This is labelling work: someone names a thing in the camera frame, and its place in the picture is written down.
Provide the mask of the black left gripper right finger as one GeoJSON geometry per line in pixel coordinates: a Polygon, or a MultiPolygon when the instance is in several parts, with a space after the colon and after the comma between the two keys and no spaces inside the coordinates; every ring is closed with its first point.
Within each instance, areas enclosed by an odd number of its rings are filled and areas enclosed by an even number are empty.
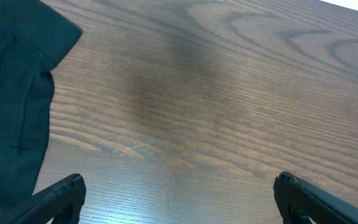
{"type": "Polygon", "coordinates": [[[273,184],[283,224],[358,224],[358,208],[289,173],[273,184]]]}

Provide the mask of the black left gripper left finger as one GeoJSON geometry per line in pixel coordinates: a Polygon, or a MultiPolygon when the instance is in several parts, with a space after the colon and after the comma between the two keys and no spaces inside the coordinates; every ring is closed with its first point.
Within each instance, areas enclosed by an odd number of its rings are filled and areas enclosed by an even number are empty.
{"type": "Polygon", "coordinates": [[[78,224],[86,186],[80,174],[71,174],[41,190],[9,212],[13,224],[78,224]]]}

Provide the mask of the black garment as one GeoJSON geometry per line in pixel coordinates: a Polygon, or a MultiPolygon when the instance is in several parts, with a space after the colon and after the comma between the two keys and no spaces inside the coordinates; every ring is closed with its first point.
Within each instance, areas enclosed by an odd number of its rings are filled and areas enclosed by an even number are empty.
{"type": "Polygon", "coordinates": [[[52,70],[81,34],[42,1],[0,1],[0,220],[32,196],[48,147],[52,70]]]}

